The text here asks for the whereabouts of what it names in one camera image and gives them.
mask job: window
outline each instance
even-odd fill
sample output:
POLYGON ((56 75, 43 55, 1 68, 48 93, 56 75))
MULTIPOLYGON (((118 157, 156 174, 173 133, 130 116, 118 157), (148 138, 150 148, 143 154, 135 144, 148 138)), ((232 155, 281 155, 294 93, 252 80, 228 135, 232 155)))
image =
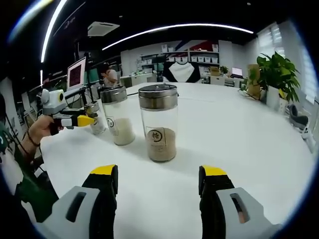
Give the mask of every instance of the window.
POLYGON ((317 96, 318 82, 314 65, 305 46, 302 46, 302 63, 302 75, 304 78, 303 91, 306 94, 306 99, 313 104, 317 96))
POLYGON ((276 23, 258 33, 259 52, 272 56, 275 51, 285 57, 282 38, 276 23))

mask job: ceiling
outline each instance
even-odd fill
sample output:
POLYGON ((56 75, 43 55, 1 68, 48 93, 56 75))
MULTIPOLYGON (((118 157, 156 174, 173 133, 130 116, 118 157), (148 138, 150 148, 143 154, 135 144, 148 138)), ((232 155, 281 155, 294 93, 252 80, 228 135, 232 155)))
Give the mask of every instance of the ceiling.
MULTIPOLYGON (((18 4, 12 3, 9 6, 12 15, 4 27, 6 34, 31 3, 30 0, 16 2, 18 4)), ((53 1, 41 11, 16 41, 7 47, 5 58, 2 60, 3 64, 9 61, 5 67, 6 74, 19 82, 23 88, 39 85, 41 68, 46 74, 65 70, 74 61, 75 42, 78 42, 80 51, 95 52, 98 58, 95 59, 96 61, 119 55, 126 49, 173 40, 216 41, 220 39, 244 45, 255 38, 256 34, 215 27, 182 27, 141 35, 101 51, 103 47, 120 39, 160 26, 181 23, 219 23, 257 33, 274 21, 283 21, 288 16, 284 10, 278 11, 280 5, 275 5, 271 1, 265 6, 260 5, 258 1, 249 1, 251 5, 247 5, 247 1, 241 0, 236 3, 223 1, 219 4, 214 1, 200 1, 198 4, 190 3, 190 5, 165 0, 141 5, 137 5, 136 2, 124 3, 118 0, 89 0, 86 3, 84 0, 69 0, 54 25, 46 60, 44 65, 41 65, 40 56, 46 29, 58 2, 53 1), (71 15, 83 3, 84 5, 71 15), (94 21, 111 22, 120 27, 104 37, 87 37, 87 27, 94 21)))

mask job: brown powder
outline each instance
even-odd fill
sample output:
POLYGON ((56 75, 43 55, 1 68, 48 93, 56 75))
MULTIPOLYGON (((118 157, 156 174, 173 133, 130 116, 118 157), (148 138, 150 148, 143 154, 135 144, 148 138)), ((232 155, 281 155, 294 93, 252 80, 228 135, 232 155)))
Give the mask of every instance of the brown powder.
POLYGON ((151 160, 168 161, 176 156, 176 134, 169 128, 153 128, 147 134, 148 154, 151 160))

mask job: computer monitor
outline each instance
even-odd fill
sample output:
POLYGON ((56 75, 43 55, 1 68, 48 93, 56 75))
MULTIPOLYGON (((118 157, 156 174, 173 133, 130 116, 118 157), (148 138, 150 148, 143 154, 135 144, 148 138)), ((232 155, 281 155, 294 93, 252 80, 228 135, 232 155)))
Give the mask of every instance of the computer monitor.
POLYGON ((86 57, 78 60, 68 68, 67 91, 84 85, 85 61, 86 57))
POLYGON ((243 77, 243 70, 240 68, 233 67, 232 68, 232 76, 234 77, 243 77))
MULTIPOLYGON (((95 84, 95 83, 98 83, 100 81, 98 69, 90 70, 89 76, 90 76, 90 83, 91 84, 95 84)), ((84 84, 85 85, 88 84, 88 73, 87 73, 87 71, 84 73, 84 84)))

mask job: white powder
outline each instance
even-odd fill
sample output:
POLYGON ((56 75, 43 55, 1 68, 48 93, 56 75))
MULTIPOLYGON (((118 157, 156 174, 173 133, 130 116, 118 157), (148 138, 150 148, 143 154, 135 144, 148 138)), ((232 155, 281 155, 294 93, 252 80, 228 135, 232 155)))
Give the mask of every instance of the white powder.
POLYGON ((130 119, 107 117, 106 120, 116 145, 126 145, 134 141, 135 134, 130 119))
POLYGON ((153 128, 147 134, 148 153, 151 160, 168 161, 176 156, 176 134, 169 128, 153 128))

